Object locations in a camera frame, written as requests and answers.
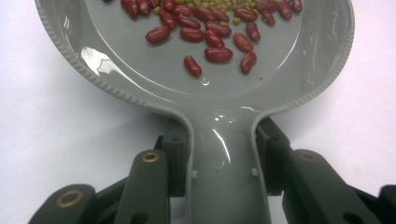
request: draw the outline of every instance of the metal ring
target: metal ring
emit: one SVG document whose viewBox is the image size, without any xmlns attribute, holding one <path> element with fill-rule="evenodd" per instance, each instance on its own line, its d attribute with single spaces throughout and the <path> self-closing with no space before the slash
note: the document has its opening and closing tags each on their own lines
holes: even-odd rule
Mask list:
<svg viewBox="0 0 396 224">
<path fill-rule="evenodd" d="M 70 195 L 76 195 L 76 197 L 74 197 L 72 200 L 66 200 L 66 197 Z M 78 203 L 82 199 L 82 196 L 84 196 L 84 193 L 79 189 L 69 190 L 56 200 L 56 205 L 62 208 L 70 207 Z"/>
<path fill-rule="evenodd" d="M 300 158 L 303 161 L 315 161 L 317 159 L 317 156 L 311 153 L 304 152 L 300 154 Z"/>
<path fill-rule="evenodd" d="M 150 152 L 143 156 L 142 161 L 145 162 L 155 162 L 160 159 L 160 155 L 155 152 Z"/>
</svg>

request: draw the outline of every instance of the screw hole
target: screw hole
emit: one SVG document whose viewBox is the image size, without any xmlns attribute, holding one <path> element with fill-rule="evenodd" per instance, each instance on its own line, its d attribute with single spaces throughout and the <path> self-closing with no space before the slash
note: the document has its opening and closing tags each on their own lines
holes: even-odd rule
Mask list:
<svg viewBox="0 0 396 224">
<path fill-rule="evenodd" d="M 149 214 L 145 212 L 135 213 L 131 218 L 131 224 L 146 224 L 149 221 Z"/>
<path fill-rule="evenodd" d="M 364 224 L 363 220 L 353 213 L 345 213 L 343 218 L 350 224 Z"/>
<path fill-rule="evenodd" d="M 151 153 L 144 155 L 142 160 L 145 162 L 154 162 L 154 161 L 157 161 L 159 158 L 160 158 L 160 155 L 158 155 L 155 152 L 151 152 Z"/>
<path fill-rule="evenodd" d="M 70 190 L 64 193 L 63 195 L 61 195 L 56 200 L 56 204 L 62 208 L 70 207 L 78 203 L 82 199 L 83 195 L 84 193 L 79 189 Z"/>
<path fill-rule="evenodd" d="M 304 161 L 315 161 L 317 159 L 315 155 L 312 155 L 310 153 L 302 153 L 300 154 L 300 158 Z"/>
</svg>

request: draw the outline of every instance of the bean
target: bean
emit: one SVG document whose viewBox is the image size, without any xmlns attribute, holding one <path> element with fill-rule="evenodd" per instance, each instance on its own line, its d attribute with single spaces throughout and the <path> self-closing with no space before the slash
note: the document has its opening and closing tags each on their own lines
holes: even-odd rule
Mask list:
<svg viewBox="0 0 396 224">
<path fill-rule="evenodd" d="M 205 24 L 206 30 L 215 32 L 220 37 L 227 37 L 231 34 L 232 30 L 228 25 L 220 25 L 213 21 L 209 21 Z"/>
<path fill-rule="evenodd" d="M 301 0 L 290 0 L 290 6 L 291 9 L 296 13 L 303 11 L 303 3 Z"/>
<path fill-rule="evenodd" d="M 224 48 L 224 41 L 218 36 L 216 35 L 215 32 L 211 31 L 211 30 L 207 30 L 205 32 L 205 39 L 206 39 L 206 43 L 209 47 L 212 48 Z"/>
<path fill-rule="evenodd" d="M 274 13 L 278 11 L 279 3 L 276 0 L 268 0 L 267 5 L 265 6 L 264 10 L 270 11 Z"/>
<path fill-rule="evenodd" d="M 187 68 L 189 73 L 194 77 L 198 77 L 202 73 L 201 67 L 190 55 L 184 57 L 184 66 Z"/>
<path fill-rule="evenodd" d="M 148 3 L 152 8 L 155 8 L 161 4 L 161 0 L 148 0 Z"/>
<path fill-rule="evenodd" d="M 291 13 L 291 6 L 289 0 L 280 0 L 279 13 L 285 20 L 291 19 L 292 13 Z"/>
<path fill-rule="evenodd" d="M 256 2 L 256 9 L 259 12 L 262 12 L 265 10 L 265 6 L 267 5 L 268 0 L 259 0 Z"/>
<path fill-rule="evenodd" d="M 158 44 L 166 40 L 171 34 L 171 29 L 167 26 L 159 26 L 146 34 L 146 40 L 151 44 Z"/>
<path fill-rule="evenodd" d="M 196 7 L 195 9 L 192 10 L 192 12 L 194 16 L 201 21 L 207 22 L 207 21 L 216 20 L 215 15 L 205 7 Z"/>
<path fill-rule="evenodd" d="M 173 9 L 172 13 L 174 14 L 174 16 L 177 16 L 178 14 L 182 14 L 183 16 L 190 16 L 192 14 L 192 8 L 185 5 L 177 5 Z"/>
<path fill-rule="evenodd" d="M 151 8 L 149 7 L 149 1 L 148 0 L 137 0 L 137 9 L 142 16 L 148 16 Z"/>
<path fill-rule="evenodd" d="M 180 36 L 190 42 L 199 42 L 204 39 L 204 32 L 199 29 L 183 27 L 180 29 Z"/>
<path fill-rule="evenodd" d="M 135 20 L 139 15 L 137 4 L 134 0 L 121 0 L 121 6 L 132 19 Z"/>
<path fill-rule="evenodd" d="M 175 0 L 163 0 L 163 9 L 172 11 L 175 7 Z"/>
<path fill-rule="evenodd" d="M 227 13 L 225 13 L 223 10 L 220 10 L 216 7 L 210 7 L 209 10 L 213 13 L 213 15 L 215 15 L 218 21 L 230 21 L 230 17 L 228 17 Z"/>
<path fill-rule="evenodd" d="M 262 12 L 262 19 L 270 26 L 274 26 L 275 25 L 274 15 L 271 12 L 267 11 L 267 10 L 264 10 Z"/>
<path fill-rule="evenodd" d="M 183 14 L 178 14 L 177 21 L 183 27 L 190 27 L 190 28 L 194 28 L 194 29 L 201 28 L 201 23 L 199 23 L 195 19 L 184 16 Z"/>
<path fill-rule="evenodd" d="M 247 53 L 241 61 L 241 70 L 243 73 L 247 74 L 250 72 L 250 69 L 256 64 L 257 55 L 254 52 Z"/>
<path fill-rule="evenodd" d="M 233 57 L 233 51 L 227 48 L 206 48 L 205 57 L 211 63 L 225 63 Z"/>
<path fill-rule="evenodd" d="M 240 18 L 241 21 L 255 21 L 257 20 L 257 13 L 246 7 L 237 7 L 235 10 L 236 17 Z"/>
<path fill-rule="evenodd" d="M 250 21 L 247 23 L 247 34 L 253 41 L 259 41 L 262 38 L 259 29 L 257 28 L 256 22 L 254 21 Z"/>
<path fill-rule="evenodd" d="M 251 52 L 254 49 L 250 40 L 248 40 L 248 38 L 242 33 L 235 33 L 233 35 L 233 42 L 240 50 L 244 52 Z"/>
<path fill-rule="evenodd" d="M 168 11 L 162 10 L 160 12 L 160 20 L 163 25 L 168 26 L 171 29 L 177 26 L 176 18 Z"/>
</svg>

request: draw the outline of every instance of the white table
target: white table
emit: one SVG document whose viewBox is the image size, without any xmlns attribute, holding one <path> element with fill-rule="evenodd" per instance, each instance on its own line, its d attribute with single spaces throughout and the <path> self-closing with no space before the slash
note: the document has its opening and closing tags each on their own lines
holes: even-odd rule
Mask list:
<svg viewBox="0 0 396 224">
<path fill-rule="evenodd" d="M 355 41 L 339 78 L 313 101 L 273 116 L 293 148 L 323 155 L 377 195 L 396 184 L 396 1 L 353 0 Z M 1 1 L 0 223 L 27 223 L 57 189 L 101 190 L 128 175 L 168 118 L 100 91 L 50 41 L 35 2 Z M 274 223 L 284 223 L 270 199 Z M 183 222 L 174 202 L 173 223 Z"/>
</svg>

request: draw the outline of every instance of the red kidney bean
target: red kidney bean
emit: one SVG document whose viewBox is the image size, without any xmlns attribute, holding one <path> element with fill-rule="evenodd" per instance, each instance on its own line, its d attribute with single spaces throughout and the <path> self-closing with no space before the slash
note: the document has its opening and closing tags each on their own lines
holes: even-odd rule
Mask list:
<svg viewBox="0 0 396 224">
<path fill-rule="evenodd" d="M 233 57 L 233 51 L 227 48 L 206 48 L 205 57 L 212 63 L 225 63 Z"/>
<path fill-rule="evenodd" d="M 205 32 L 205 39 L 206 39 L 206 43 L 209 47 L 212 48 L 224 48 L 224 41 L 218 36 L 216 35 L 215 32 L 211 31 L 211 30 L 207 30 Z"/>
<path fill-rule="evenodd" d="M 251 52 L 254 49 L 250 40 L 248 40 L 248 38 L 242 33 L 235 33 L 233 35 L 233 42 L 240 50 L 244 52 Z"/>
<path fill-rule="evenodd" d="M 148 3 L 152 8 L 155 8 L 161 4 L 161 0 L 148 0 Z"/>
<path fill-rule="evenodd" d="M 178 14 L 182 14 L 183 16 L 190 16 L 192 14 L 192 8 L 186 5 L 177 5 L 173 9 L 172 13 L 174 16 L 178 16 Z"/>
<path fill-rule="evenodd" d="M 221 25 L 213 21 L 209 21 L 205 24 L 206 30 L 211 30 L 220 37 L 227 37 L 231 34 L 232 30 L 228 25 Z"/>
<path fill-rule="evenodd" d="M 241 21 L 255 21 L 257 20 L 257 13 L 246 7 L 238 7 L 235 10 L 236 17 L 240 18 Z"/>
<path fill-rule="evenodd" d="M 135 20 L 139 15 L 137 4 L 134 0 L 121 0 L 121 6 L 132 19 Z"/>
<path fill-rule="evenodd" d="M 175 7 L 175 0 L 163 0 L 163 9 L 172 11 Z"/>
<path fill-rule="evenodd" d="M 198 77 L 202 73 L 201 67 L 190 55 L 184 57 L 184 66 L 194 77 Z"/>
<path fill-rule="evenodd" d="M 264 10 L 262 12 L 262 19 L 270 26 L 274 26 L 275 25 L 274 15 L 271 12 L 267 11 L 267 10 Z"/>
<path fill-rule="evenodd" d="M 196 18 L 204 22 L 216 20 L 215 15 L 206 7 L 195 7 L 192 13 Z"/>
<path fill-rule="evenodd" d="M 166 40 L 171 34 L 171 29 L 167 26 L 159 26 L 146 34 L 146 40 L 151 44 L 158 44 Z"/>
<path fill-rule="evenodd" d="M 280 0 L 279 13 L 285 20 L 290 20 L 292 16 L 289 0 Z"/>
<path fill-rule="evenodd" d="M 196 21 L 193 18 L 184 16 L 182 14 L 178 14 L 177 21 L 183 27 L 190 27 L 190 28 L 194 28 L 194 29 L 201 28 L 201 23 L 199 23 L 198 21 Z"/>
<path fill-rule="evenodd" d="M 256 22 L 254 21 L 250 21 L 247 23 L 247 34 L 253 41 L 259 41 L 262 38 L 259 32 L 259 28 L 257 28 Z"/>
<path fill-rule="evenodd" d="M 267 10 L 271 13 L 276 12 L 279 9 L 279 3 L 276 0 L 268 0 L 267 5 L 264 10 Z"/>
<path fill-rule="evenodd" d="M 183 27 L 180 29 L 180 36 L 190 42 L 199 42 L 204 39 L 204 32 L 199 29 Z"/>
<path fill-rule="evenodd" d="M 160 20 L 163 23 L 163 25 L 168 26 L 171 29 L 177 26 L 176 18 L 168 11 L 162 10 L 160 12 Z"/>
<path fill-rule="evenodd" d="M 210 7 L 209 10 L 213 13 L 213 15 L 215 15 L 218 21 L 230 21 L 230 17 L 228 17 L 227 13 L 225 13 L 223 10 L 220 10 L 216 7 Z"/>
<path fill-rule="evenodd" d="M 250 69 L 256 64 L 257 55 L 254 52 L 247 53 L 241 61 L 241 70 L 243 73 L 247 74 L 250 72 Z"/>
<path fill-rule="evenodd" d="M 151 8 L 149 7 L 149 1 L 148 0 L 137 0 L 137 9 L 142 16 L 148 16 L 149 13 L 151 12 Z"/>
<path fill-rule="evenodd" d="M 265 6 L 267 5 L 268 0 L 259 0 L 256 2 L 256 10 L 262 12 L 265 10 Z"/>
<path fill-rule="evenodd" d="M 294 12 L 299 13 L 303 11 L 303 3 L 301 0 L 290 0 L 290 6 Z"/>
</svg>

